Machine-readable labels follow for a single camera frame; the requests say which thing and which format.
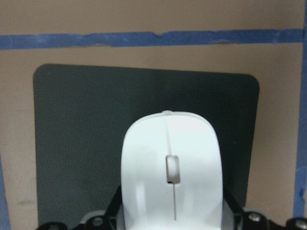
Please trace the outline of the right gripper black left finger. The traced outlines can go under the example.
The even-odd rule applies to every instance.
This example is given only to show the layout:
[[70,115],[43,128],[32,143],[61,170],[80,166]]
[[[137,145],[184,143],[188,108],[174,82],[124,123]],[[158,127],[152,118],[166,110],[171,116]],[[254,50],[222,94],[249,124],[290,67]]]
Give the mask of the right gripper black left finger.
[[104,226],[105,227],[116,227],[117,218],[122,206],[122,191],[121,186],[119,186],[108,205],[105,215],[104,215]]

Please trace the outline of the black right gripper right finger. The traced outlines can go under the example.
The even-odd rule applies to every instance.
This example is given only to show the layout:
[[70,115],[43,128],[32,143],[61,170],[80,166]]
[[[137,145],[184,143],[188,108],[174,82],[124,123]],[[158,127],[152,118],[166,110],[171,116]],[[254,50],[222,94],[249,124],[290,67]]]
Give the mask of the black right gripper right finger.
[[243,208],[228,190],[224,189],[223,195],[222,225],[241,225]]

